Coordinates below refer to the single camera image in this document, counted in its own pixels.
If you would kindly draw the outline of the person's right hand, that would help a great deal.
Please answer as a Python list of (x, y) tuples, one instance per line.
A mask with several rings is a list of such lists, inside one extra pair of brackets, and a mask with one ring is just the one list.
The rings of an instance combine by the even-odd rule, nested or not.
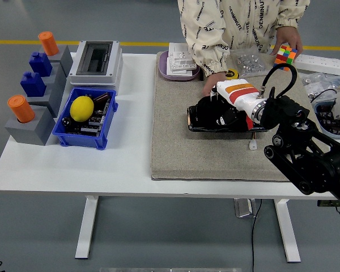
[(205, 85), (202, 90), (202, 96), (209, 96), (212, 88), (218, 83), (227, 80), (226, 72), (211, 74), (207, 77)]

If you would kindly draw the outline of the person's left hand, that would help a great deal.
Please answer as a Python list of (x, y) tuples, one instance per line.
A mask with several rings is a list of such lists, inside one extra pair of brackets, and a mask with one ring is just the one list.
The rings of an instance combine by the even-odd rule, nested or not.
[(303, 52), (303, 43), (298, 29), (295, 27), (284, 26), (277, 29), (276, 42), (270, 54), (272, 56), (276, 55), (283, 44), (288, 44), (289, 47), (297, 50), (295, 59)]

